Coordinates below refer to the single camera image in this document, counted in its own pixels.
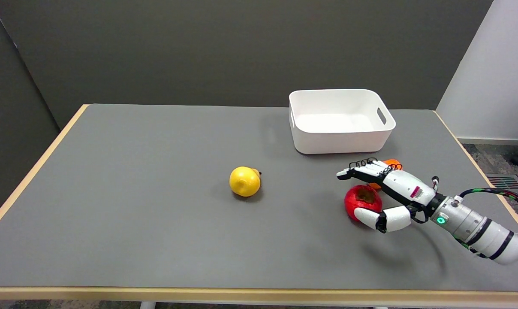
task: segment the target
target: white plastic bin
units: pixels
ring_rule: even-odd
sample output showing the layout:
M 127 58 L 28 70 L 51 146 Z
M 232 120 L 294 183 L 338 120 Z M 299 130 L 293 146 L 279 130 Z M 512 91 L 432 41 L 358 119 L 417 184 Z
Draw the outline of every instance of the white plastic bin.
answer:
M 375 152 L 396 122 L 371 90 L 298 90 L 290 94 L 290 126 L 300 153 Z

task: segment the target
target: table top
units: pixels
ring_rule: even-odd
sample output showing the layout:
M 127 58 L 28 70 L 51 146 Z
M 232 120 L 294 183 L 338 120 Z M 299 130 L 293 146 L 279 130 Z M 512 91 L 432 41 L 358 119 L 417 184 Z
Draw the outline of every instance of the table top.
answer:
M 0 210 L 0 297 L 518 303 L 518 263 L 475 257 L 430 222 L 382 234 L 349 220 L 360 182 L 335 173 L 370 156 L 439 176 L 447 195 L 486 186 L 434 112 L 391 113 L 379 152 L 306 156 L 287 108 L 84 106 Z M 237 166 L 262 172 L 258 194 L 232 194 Z M 502 201 L 465 203 L 518 231 Z

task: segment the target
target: wooden table edge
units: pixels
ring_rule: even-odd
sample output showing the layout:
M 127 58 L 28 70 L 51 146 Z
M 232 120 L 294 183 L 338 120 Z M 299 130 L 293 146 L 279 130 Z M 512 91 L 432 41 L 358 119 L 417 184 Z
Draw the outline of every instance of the wooden table edge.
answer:
M 67 123 L 61 133 L 46 149 L 40 159 L 23 178 L 13 193 L 0 207 L 0 220 L 24 191 L 45 161 L 61 143 L 78 121 L 89 104 L 82 105 Z M 455 139 L 486 183 L 490 180 L 480 169 L 473 157 L 465 150 L 442 118 L 447 131 Z M 508 202 L 498 196 L 516 223 L 518 215 Z M 369 306 L 448 306 L 518 308 L 518 292 L 492 291 L 437 291 L 437 290 L 313 290 L 313 289 L 216 289 L 216 288 L 118 288 L 96 286 L 45 286 L 45 287 L 0 287 L 3 299 L 78 299 L 78 300 L 136 300 L 136 301 L 179 301 L 194 303 L 284 303 L 292 305 L 369 305 Z

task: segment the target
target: bin handle hole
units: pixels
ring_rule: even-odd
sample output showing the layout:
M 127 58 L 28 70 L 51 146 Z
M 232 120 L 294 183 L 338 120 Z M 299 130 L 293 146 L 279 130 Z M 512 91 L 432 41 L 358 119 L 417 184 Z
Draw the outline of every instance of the bin handle hole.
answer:
M 387 124 L 387 118 L 385 118 L 385 115 L 383 114 L 383 112 L 381 111 L 381 109 L 379 107 L 377 107 L 377 116 L 379 116 L 379 119 L 381 119 L 381 122 L 383 124 Z

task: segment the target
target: robotic arm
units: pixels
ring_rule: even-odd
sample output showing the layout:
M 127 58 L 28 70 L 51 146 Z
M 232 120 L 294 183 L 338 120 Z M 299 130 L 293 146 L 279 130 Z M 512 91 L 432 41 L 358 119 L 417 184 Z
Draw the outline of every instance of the robotic arm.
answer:
M 387 165 L 375 158 L 349 164 L 337 173 L 337 178 L 357 178 L 374 182 L 381 190 L 402 206 L 376 213 L 368 209 L 355 209 L 355 216 L 365 225 L 386 233 L 403 229 L 411 224 L 433 221 L 455 239 L 481 258 L 490 258 L 498 264 L 518 261 L 518 236 L 491 219 L 480 215 L 463 205 L 463 197 L 474 192 L 488 192 L 508 196 L 518 202 L 518 195 L 496 188 L 475 188 L 455 197 L 436 192 L 439 179 L 432 178 L 432 188 L 415 176 L 399 170 L 393 164 Z M 422 212 L 424 220 L 416 218 Z

